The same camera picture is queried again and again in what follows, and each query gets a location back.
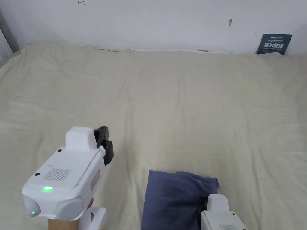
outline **sign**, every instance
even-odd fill
[[[280,53],[285,54],[290,43],[290,34],[268,34],[264,33],[257,51],[257,54]]]

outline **blue cloth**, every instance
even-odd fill
[[[141,230],[199,230],[199,207],[217,194],[216,178],[149,171]]]

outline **vent grille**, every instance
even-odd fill
[[[221,225],[221,229],[222,230],[237,230],[235,225],[232,225],[232,224],[223,224]]]
[[[70,171],[71,170],[67,169],[53,168],[48,172],[48,174],[44,177],[43,180],[62,182],[68,176]]]

